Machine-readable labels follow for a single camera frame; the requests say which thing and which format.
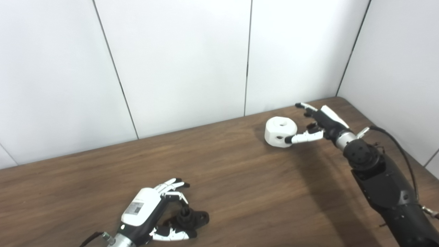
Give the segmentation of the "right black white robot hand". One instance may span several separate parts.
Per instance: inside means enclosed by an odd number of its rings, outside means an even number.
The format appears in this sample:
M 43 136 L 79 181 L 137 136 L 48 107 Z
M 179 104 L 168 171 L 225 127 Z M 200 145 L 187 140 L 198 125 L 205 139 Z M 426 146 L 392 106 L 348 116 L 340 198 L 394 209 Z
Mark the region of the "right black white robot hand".
M 285 137 L 285 144 L 313 142 L 320 139 L 335 143 L 343 134 L 352 132 L 346 122 L 327 105 L 323 105 L 320 109 L 306 103 L 296 103 L 295 106 L 303 108 L 304 116 L 314 119 L 314 122 L 307 125 L 304 133 Z

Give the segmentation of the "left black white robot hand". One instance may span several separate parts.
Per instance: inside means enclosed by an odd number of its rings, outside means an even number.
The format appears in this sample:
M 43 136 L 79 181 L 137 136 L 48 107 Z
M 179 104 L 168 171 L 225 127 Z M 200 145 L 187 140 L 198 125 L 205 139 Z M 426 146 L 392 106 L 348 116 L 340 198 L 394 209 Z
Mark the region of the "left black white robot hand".
M 151 241 L 174 242 L 197 237 L 194 230 L 176 226 L 158 225 L 169 203 L 180 202 L 188 206 L 188 200 L 179 188 L 190 184 L 181 178 L 172 178 L 154 188 L 142 188 L 121 217 L 113 247 L 140 247 Z

